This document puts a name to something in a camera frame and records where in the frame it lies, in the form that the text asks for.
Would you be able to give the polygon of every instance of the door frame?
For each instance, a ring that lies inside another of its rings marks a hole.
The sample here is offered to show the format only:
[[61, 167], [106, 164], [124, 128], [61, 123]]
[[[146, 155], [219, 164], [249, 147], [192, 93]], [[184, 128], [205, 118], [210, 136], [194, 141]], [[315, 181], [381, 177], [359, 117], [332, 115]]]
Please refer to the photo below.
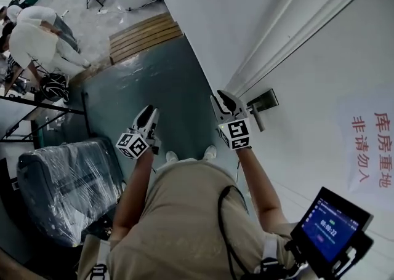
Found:
[[353, 0], [279, 0], [226, 90], [242, 96]]

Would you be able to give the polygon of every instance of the digital display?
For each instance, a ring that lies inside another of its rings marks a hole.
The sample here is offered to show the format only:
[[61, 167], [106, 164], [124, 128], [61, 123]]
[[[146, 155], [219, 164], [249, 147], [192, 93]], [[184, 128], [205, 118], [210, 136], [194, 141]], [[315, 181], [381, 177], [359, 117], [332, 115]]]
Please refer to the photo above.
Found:
[[358, 223], [323, 199], [308, 214], [302, 229], [328, 262], [342, 250]]

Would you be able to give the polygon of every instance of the black bag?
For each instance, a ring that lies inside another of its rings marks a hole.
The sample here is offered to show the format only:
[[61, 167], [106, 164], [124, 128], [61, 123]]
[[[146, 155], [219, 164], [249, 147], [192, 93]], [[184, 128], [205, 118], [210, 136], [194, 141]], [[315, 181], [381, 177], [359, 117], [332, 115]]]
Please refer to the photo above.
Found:
[[66, 77], [59, 73], [46, 74], [39, 84], [39, 89], [43, 96], [48, 100], [53, 100], [55, 97], [64, 99], [65, 102], [69, 101], [69, 87]]

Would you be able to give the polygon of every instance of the plastic wrap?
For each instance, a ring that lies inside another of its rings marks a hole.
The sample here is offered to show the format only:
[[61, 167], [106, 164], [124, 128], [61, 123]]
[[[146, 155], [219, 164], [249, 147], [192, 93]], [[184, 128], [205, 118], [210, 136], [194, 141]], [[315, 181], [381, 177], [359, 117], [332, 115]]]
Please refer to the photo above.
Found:
[[121, 170], [105, 139], [50, 146], [20, 156], [18, 184], [30, 216], [57, 243], [77, 246], [121, 194]]

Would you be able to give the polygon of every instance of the white pants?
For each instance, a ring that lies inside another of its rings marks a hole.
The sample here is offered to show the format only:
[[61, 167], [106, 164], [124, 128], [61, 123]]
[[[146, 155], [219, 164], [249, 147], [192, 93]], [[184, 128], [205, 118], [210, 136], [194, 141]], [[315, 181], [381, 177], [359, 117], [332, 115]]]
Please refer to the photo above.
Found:
[[83, 71], [84, 68], [82, 66], [90, 65], [84, 57], [61, 38], [56, 43], [56, 53], [51, 64], [59, 68], [64, 74], [67, 74], [70, 79]]

